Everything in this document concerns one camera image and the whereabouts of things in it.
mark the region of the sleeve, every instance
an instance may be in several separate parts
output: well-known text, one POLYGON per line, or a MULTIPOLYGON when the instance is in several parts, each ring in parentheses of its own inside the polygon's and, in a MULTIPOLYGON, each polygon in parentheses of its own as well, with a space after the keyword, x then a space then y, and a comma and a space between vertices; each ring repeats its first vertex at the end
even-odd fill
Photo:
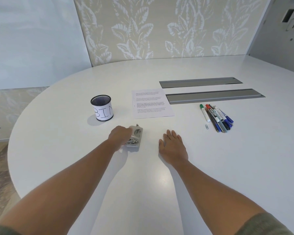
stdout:
POLYGON ((235 235, 294 235, 270 213, 251 217, 235 235))
POLYGON ((0 235, 21 235, 18 232, 15 232, 13 229, 0 226, 0 235))

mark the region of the green marker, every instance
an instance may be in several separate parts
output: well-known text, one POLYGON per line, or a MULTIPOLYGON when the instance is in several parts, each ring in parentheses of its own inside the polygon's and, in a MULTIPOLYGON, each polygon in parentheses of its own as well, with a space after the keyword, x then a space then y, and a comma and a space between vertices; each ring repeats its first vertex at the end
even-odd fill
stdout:
POLYGON ((210 122, 210 118, 209 118, 207 111, 205 110, 203 104, 200 104, 200 109, 202 110, 202 113, 204 114, 204 117, 207 120, 207 122, 210 122))

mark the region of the floor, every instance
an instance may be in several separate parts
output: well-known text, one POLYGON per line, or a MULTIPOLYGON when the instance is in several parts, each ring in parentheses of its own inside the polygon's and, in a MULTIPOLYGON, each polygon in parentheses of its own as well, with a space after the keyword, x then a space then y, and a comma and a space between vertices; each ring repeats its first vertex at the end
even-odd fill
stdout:
POLYGON ((7 151, 8 142, 0 142, 0 217, 20 200, 10 178, 7 151))

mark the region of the white round table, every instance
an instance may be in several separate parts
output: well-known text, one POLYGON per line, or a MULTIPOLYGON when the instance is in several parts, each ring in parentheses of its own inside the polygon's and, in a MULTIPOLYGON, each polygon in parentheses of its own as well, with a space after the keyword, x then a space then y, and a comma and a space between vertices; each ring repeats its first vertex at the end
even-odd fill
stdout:
POLYGON ((294 232, 294 73, 248 56, 117 62, 55 83, 27 106, 12 131, 8 165, 17 192, 24 197, 82 158, 115 126, 136 124, 144 129, 139 151, 114 154, 69 234, 210 234, 177 172, 158 155, 167 129, 183 137, 195 166, 294 232), (164 90, 253 88, 266 96, 213 102, 234 120, 227 134, 205 122, 200 103, 172 105, 174 117, 133 118, 132 90, 160 88, 163 80, 216 77, 243 84, 164 90), (112 98, 114 117, 107 122, 96 120, 90 104, 99 94, 112 98))

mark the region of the mesh pen holder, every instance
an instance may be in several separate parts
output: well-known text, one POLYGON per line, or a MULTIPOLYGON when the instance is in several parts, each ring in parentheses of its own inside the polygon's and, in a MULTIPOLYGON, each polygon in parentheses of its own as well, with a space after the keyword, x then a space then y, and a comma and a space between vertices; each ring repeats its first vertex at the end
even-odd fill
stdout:
POLYGON ((98 95, 90 100, 94 107, 96 118, 99 121, 108 121, 113 117, 113 110, 111 106, 111 97, 108 95, 98 95))

